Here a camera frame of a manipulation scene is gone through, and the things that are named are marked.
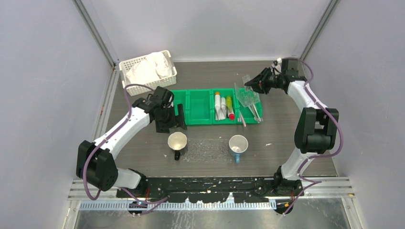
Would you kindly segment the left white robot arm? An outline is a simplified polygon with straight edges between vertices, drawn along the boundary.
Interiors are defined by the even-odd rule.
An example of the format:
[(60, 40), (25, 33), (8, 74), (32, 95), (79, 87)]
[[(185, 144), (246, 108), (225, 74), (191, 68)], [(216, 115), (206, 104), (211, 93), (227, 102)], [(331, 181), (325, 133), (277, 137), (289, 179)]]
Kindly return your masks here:
[(121, 169), (115, 159), (123, 147), (143, 128), (154, 123), (157, 133), (169, 133), (170, 129), (186, 129), (184, 106), (175, 103), (172, 91), (156, 87), (147, 98), (129, 103), (127, 114), (108, 132), (90, 141), (83, 141), (78, 147), (76, 175), (86, 184), (101, 191), (112, 187), (128, 188), (134, 197), (146, 193), (142, 174), (132, 169)]

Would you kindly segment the white plastic basket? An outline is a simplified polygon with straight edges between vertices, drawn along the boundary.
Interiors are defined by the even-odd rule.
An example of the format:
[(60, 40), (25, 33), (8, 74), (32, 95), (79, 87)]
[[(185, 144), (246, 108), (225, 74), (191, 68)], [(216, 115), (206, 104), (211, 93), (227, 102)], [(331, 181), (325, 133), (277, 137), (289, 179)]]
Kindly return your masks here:
[(122, 86), (130, 96), (149, 92), (157, 86), (177, 83), (177, 70), (168, 50), (132, 58), (119, 63)]

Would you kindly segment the blue mug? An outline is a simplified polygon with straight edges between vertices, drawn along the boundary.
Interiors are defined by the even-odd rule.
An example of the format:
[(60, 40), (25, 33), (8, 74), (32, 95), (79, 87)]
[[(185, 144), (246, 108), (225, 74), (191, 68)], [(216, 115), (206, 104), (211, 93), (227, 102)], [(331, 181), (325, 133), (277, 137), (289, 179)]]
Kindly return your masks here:
[(237, 165), (240, 164), (241, 155), (248, 149), (248, 146), (248, 140), (242, 135), (234, 135), (229, 139), (229, 153)]

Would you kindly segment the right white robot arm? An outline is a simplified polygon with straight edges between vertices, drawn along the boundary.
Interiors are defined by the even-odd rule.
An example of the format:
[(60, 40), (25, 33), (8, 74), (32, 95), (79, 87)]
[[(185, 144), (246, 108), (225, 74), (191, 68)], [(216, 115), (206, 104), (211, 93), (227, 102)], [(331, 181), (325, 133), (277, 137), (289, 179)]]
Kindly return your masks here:
[(281, 89), (293, 99), (301, 114), (294, 133), (295, 149), (287, 162), (274, 174), (271, 191), (279, 196), (302, 188), (302, 173), (317, 157), (334, 148), (339, 112), (328, 108), (310, 88), (310, 80), (299, 75), (299, 58), (278, 58), (256, 77), (244, 83), (258, 94), (268, 94), (271, 89)]

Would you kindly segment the green compartment organizer bin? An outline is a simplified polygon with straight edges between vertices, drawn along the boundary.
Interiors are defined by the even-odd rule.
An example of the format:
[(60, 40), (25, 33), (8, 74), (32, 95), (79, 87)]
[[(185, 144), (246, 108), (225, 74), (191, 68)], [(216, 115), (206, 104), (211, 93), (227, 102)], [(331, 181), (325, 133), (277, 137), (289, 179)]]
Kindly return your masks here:
[[(236, 125), (242, 122), (239, 115), (242, 114), (247, 124), (257, 124), (254, 115), (249, 108), (243, 107), (237, 100), (234, 88), (215, 89), (187, 89), (173, 90), (175, 114), (178, 114), (177, 105), (183, 105), (186, 125)], [(214, 93), (219, 92), (222, 97), (232, 97), (235, 120), (226, 118), (215, 119)]]

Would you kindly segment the clear oval textured tray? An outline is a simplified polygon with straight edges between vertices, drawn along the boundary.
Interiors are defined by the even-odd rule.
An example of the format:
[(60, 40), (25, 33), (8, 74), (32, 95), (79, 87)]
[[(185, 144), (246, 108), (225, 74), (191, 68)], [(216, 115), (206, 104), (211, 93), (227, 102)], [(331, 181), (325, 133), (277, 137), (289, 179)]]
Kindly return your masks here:
[(234, 158), (229, 153), (228, 139), (188, 139), (187, 151), (181, 156), (185, 162), (227, 164)]

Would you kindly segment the black mug cream inside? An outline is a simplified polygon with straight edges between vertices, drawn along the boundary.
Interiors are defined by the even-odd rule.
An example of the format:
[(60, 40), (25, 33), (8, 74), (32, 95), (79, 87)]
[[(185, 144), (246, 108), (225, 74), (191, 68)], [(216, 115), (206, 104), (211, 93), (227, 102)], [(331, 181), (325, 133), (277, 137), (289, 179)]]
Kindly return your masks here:
[(182, 132), (175, 132), (168, 137), (168, 147), (174, 152), (174, 160), (178, 161), (181, 155), (188, 150), (188, 138)]

